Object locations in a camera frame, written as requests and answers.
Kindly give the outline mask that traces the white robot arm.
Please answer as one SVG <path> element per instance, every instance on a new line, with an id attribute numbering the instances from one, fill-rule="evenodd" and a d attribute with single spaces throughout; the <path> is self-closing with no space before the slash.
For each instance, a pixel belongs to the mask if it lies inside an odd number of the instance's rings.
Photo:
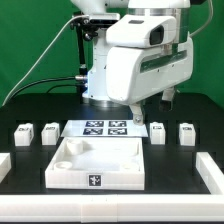
<path id="1" fill-rule="evenodd" d="M 189 10 L 212 0 L 70 0 L 83 18 L 83 39 L 93 42 L 93 66 L 81 77 L 85 101 L 127 105 L 133 122 L 144 122 L 142 102 L 162 94 L 172 108 L 175 86 L 193 70 Z"/>

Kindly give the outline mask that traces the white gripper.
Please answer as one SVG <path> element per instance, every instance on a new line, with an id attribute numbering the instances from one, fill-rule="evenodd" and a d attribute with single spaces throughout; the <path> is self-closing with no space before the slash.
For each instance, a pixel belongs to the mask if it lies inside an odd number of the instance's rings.
<path id="1" fill-rule="evenodd" d="M 171 111 L 175 96 L 173 86 L 188 80 L 192 71 L 191 38 L 173 46 L 169 53 L 164 52 L 162 46 L 149 49 L 112 47 L 106 63 L 107 95 L 116 103 L 130 105 L 133 123 L 143 125 L 142 106 L 136 102 L 164 90 L 159 110 Z"/>

